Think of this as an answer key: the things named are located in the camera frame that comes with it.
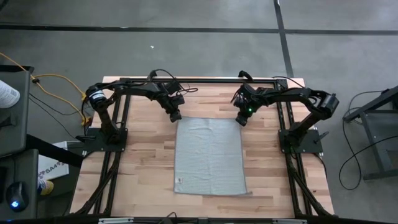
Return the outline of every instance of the blue light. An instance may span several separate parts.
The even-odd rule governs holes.
[[[19,203],[16,202],[16,201],[14,201],[14,202],[11,203],[11,206],[13,206],[14,208],[18,207],[18,205],[19,205]]]

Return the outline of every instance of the white bottle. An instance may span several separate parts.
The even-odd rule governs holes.
[[[19,100],[20,94],[13,87],[0,80],[0,108],[10,108]]]

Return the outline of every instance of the computer mouse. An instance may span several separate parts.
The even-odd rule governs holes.
[[[14,212],[21,212],[29,204],[26,194],[26,184],[22,181],[12,183],[6,190],[6,201]]]

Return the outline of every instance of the butcher block tabletop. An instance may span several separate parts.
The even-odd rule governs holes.
[[[104,77],[103,81],[119,79]],[[301,78],[295,78],[295,81],[304,85]],[[289,87],[297,86],[289,80],[288,84]],[[182,116],[235,119],[238,108],[230,101],[240,84],[191,83],[190,86],[199,90],[184,96],[185,104],[179,106]],[[268,84],[252,86],[273,88]],[[282,106],[287,114],[285,103]],[[308,115],[308,110],[301,103],[292,103],[292,107],[296,121]],[[112,114],[113,106],[108,111]],[[170,212],[176,212],[179,217],[294,217],[285,156],[279,148],[277,133],[280,126],[276,104],[261,107],[242,128],[244,173],[250,192],[243,196],[219,197],[173,192],[177,123],[170,122],[158,102],[143,96],[131,97],[126,123],[129,130],[127,146],[119,166],[111,213],[113,217],[165,217]],[[289,128],[286,116],[285,123]],[[93,127],[99,127],[100,124],[96,114]],[[70,212],[81,208],[94,192],[100,179],[103,157],[103,152],[94,152],[83,161]],[[302,159],[308,188],[322,206],[333,213],[322,163],[312,154],[302,154]],[[304,212],[302,193],[297,184],[296,188],[300,208]],[[101,210],[105,207],[107,193],[108,188],[104,191]]]

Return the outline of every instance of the wooden table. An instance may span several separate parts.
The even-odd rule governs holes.
[[[118,79],[120,77],[104,77],[103,81]],[[295,80],[303,84],[301,78]],[[291,81],[288,83],[289,87],[295,86]],[[190,85],[199,88],[199,91],[184,96],[185,104],[180,106],[183,116],[236,117],[238,109],[229,101],[238,89],[238,84]],[[304,105],[292,103],[292,107],[296,121],[308,115]],[[98,117],[94,118],[93,126],[100,126]],[[179,217],[294,216],[285,157],[279,149],[277,132],[280,126],[275,104],[268,108],[263,106],[242,129],[244,173],[248,190],[252,193],[246,196],[216,197],[173,192],[177,122],[171,123],[169,116],[156,101],[132,96],[126,127],[129,129],[129,137],[119,167],[112,216],[164,217],[170,212],[176,212]],[[103,157],[103,152],[95,152],[83,161],[71,212],[81,208],[98,185]],[[303,154],[302,157],[309,189],[326,210],[333,213],[321,162],[312,154]],[[106,189],[101,209],[104,209],[107,191]],[[300,190],[298,196],[300,208],[304,212]]]

